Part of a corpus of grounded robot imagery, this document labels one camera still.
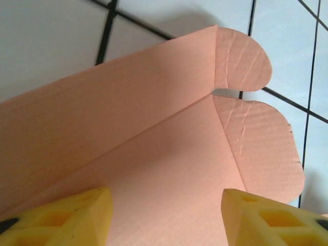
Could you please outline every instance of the cardboard box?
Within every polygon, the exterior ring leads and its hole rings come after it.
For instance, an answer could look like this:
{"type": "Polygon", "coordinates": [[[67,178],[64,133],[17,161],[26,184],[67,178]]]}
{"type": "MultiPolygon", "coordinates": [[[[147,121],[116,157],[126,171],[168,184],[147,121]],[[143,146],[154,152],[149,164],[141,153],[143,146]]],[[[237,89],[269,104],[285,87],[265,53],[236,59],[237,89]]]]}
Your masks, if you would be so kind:
{"type": "Polygon", "coordinates": [[[108,245],[227,245],[224,188],[281,202],[303,189],[284,117],[211,94],[270,77],[254,40],[212,26],[4,102],[2,217],[105,186],[108,245]]]}

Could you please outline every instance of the wrinkled cardboard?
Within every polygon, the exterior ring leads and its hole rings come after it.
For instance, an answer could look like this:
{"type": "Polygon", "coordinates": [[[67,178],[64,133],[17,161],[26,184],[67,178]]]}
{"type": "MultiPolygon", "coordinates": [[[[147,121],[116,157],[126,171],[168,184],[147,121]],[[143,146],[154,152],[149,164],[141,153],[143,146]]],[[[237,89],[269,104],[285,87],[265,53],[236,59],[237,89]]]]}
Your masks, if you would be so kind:
{"type": "Polygon", "coordinates": [[[270,77],[254,40],[212,26],[4,102],[2,217],[106,186],[108,245],[227,245],[224,188],[281,202],[303,189],[284,117],[211,95],[270,77]]]}

